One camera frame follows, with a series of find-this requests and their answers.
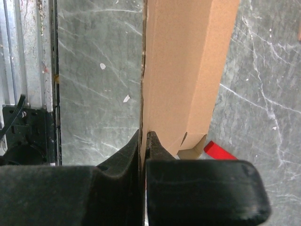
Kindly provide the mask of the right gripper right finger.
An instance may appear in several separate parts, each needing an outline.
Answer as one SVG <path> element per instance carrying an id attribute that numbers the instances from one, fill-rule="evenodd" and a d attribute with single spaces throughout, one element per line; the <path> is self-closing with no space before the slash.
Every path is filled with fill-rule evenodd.
<path id="1" fill-rule="evenodd" d="M 151 131 L 146 141 L 151 226 L 257 226 L 272 208 L 258 170 L 242 160 L 178 160 Z"/>

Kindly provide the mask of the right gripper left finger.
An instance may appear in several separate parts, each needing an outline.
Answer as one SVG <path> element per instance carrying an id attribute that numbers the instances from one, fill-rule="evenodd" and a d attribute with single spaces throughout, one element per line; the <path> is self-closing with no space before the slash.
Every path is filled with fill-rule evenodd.
<path id="1" fill-rule="evenodd" d="M 46 166 L 31 145 L 0 158 L 3 226 L 142 226 L 139 133 L 97 166 Z"/>

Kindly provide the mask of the brown cardboard box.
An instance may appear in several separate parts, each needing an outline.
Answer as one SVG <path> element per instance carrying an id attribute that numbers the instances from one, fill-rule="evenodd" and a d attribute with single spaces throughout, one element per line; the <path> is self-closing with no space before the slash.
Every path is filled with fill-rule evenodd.
<path id="1" fill-rule="evenodd" d="M 147 0 L 143 9 L 141 160 L 146 137 L 183 159 L 202 153 L 237 0 Z"/>

